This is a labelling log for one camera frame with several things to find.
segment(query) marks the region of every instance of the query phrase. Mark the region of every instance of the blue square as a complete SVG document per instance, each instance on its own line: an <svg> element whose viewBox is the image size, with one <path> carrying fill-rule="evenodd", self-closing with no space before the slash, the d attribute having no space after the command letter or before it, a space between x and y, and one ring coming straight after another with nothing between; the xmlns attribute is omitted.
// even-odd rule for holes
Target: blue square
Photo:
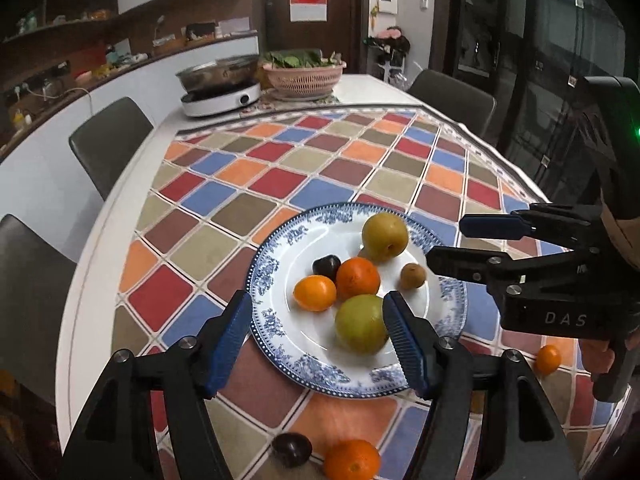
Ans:
<svg viewBox="0 0 640 480"><path fill-rule="evenodd" d="M435 150L431 160L433 162L437 162L441 166L449 168L450 170L465 173L465 159L460 158L457 155L453 155L452 153L444 152L443 150Z"/></svg>
<svg viewBox="0 0 640 480"><path fill-rule="evenodd" d="M584 365L582 364L582 350L580 350L580 345L578 345L578 355L576 356L575 367L578 368L578 370L584 370Z"/></svg>
<svg viewBox="0 0 640 480"><path fill-rule="evenodd" d="M162 334L162 342L169 347L186 335L198 335L206 320L222 311L222 307L203 294L197 295Z"/></svg>
<svg viewBox="0 0 640 480"><path fill-rule="evenodd" d="M558 254L561 252L562 247L540 240L540 253L542 254L542 256L547 256L548 254Z"/></svg>
<svg viewBox="0 0 640 480"><path fill-rule="evenodd" d="M428 410L421 410L415 406L406 409L382 454L382 464L378 473L380 478L388 480L404 478L428 414Z"/></svg>
<svg viewBox="0 0 640 480"><path fill-rule="evenodd" d="M230 153L215 152L207 155L202 160L191 165L191 169L204 175L213 175L224 168L232 160L236 160L235 155Z"/></svg>
<svg viewBox="0 0 640 480"><path fill-rule="evenodd" d="M407 128L407 131L405 131L404 136L409 137L410 139L413 139L413 140L417 140L418 142L423 142L430 146L436 140L436 134L432 134L431 132L425 132L420 128L414 128L413 126Z"/></svg>
<svg viewBox="0 0 640 480"><path fill-rule="evenodd" d="M484 285L466 283L468 311L464 332L487 341L494 340L498 329L498 307Z"/></svg>
<svg viewBox="0 0 640 480"><path fill-rule="evenodd" d="M289 202L300 209L309 209L334 202L347 202L353 189L336 186L320 178L310 180Z"/></svg>
<svg viewBox="0 0 640 480"><path fill-rule="evenodd" d="M516 200L513 196L504 194L502 199L504 200L504 210L507 213L510 213L511 211L518 211L520 209L529 209L529 204Z"/></svg>
<svg viewBox="0 0 640 480"><path fill-rule="evenodd" d="M596 409L593 412L593 425L604 426L611 418L614 406L615 404L611 402L600 402L596 400Z"/></svg>
<svg viewBox="0 0 640 480"><path fill-rule="evenodd" d="M194 194L182 201L182 206L206 216L229 198L236 190L232 187L217 182L207 182Z"/></svg>
<svg viewBox="0 0 640 480"><path fill-rule="evenodd" d="M302 140L311 137L314 133L314 130L307 130L306 128L287 128L282 133L275 136L275 139L288 140L290 142L301 142Z"/></svg>
<svg viewBox="0 0 640 480"><path fill-rule="evenodd" d="M413 212L410 214L418 223L424 225L427 229L430 229L434 234L442 240L442 243L448 246L455 246L456 244L456 226L451 224L445 224L433 218L421 215L420 213Z"/></svg>

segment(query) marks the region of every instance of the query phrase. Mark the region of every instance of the pink basket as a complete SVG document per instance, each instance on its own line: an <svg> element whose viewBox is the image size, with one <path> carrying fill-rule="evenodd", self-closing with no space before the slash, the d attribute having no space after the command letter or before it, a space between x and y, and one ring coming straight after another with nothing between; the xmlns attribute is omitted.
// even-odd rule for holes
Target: pink basket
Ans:
<svg viewBox="0 0 640 480"><path fill-rule="evenodd" d="M274 68L271 63L265 63L263 68L276 90L284 97L295 98L330 94L346 66L342 63L319 68Z"/></svg>

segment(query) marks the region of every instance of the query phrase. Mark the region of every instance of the dining table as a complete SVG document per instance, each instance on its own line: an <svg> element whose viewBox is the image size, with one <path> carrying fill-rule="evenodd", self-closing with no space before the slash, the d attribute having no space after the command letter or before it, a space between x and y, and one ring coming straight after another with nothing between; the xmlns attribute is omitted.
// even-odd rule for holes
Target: dining table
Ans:
<svg viewBox="0 0 640 480"><path fill-rule="evenodd" d="M176 106L137 150L95 221L74 275L56 364L62 449L112 353L161 352L218 316L244 287L260 245L293 216L327 203L362 202L408 215L445 245L505 251L512 258L565 249L534 240L466 238L463 214L508 213L548 202L527 175L464 124L369 75L343 75L319 102L258 104L193 119ZM516 348L534 366L540 347L561 352L539 377L575 465L584 474L628 397L599 402L574 339L503 330L484 285L466 283L460 342L500 355ZM471 478L482 407L473 403L457 480ZM161 392L153 422L167 480L179 478ZM376 478L401 480L430 403L411 390L372 399L324 395L281 373L245 341L207 412L236 479L321 479L334 444L376 446ZM304 434L313 455L284 469L271 449L283 432Z"/></svg>

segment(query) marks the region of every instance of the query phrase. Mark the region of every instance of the dark plum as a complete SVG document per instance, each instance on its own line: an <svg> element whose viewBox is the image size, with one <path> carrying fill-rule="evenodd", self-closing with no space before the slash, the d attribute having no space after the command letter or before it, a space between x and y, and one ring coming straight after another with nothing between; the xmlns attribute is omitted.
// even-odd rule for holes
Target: dark plum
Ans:
<svg viewBox="0 0 640 480"><path fill-rule="evenodd" d="M285 467L299 467L311 456L309 439L299 433L281 433L271 443L276 457Z"/></svg>
<svg viewBox="0 0 640 480"><path fill-rule="evenodd" d="M335 254L329 254L328 256L324 256L323 258L314 261L312 269L314 270L314 274L326 276L335 283L335 275L338 273L338 269L341 265L342 263L338 256Z"/></svg>

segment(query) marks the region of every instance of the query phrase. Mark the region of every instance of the blue and white plate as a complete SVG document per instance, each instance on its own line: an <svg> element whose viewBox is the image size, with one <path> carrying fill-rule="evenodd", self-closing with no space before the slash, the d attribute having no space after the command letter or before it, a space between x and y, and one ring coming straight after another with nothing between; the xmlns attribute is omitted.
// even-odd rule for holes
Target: blue and white plate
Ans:
<svg viewBox="0 0 640 480"><path fill-rule="evenodd" d="M251 330L258 345L284 374L299 384L335 396L363 399L400 392L408 387L391 341L373 356L359 356L336 341L335 304L325 312L300 309L293 288L311 275L314 260L337 255L341 261L362 248L362 227L381 211L396 214L407 225L410 243L397 258L378 266L378 295L398 288L400 270L408 263L425 265L424 255L442 245L429 229L407 215L357 202L309 209L276 229L258 248L247 275L246 290L254 302ZM416 316L426 317L439 335L458 336L466 319L463 283L428 271L425 285L403 291Z"/></svg>

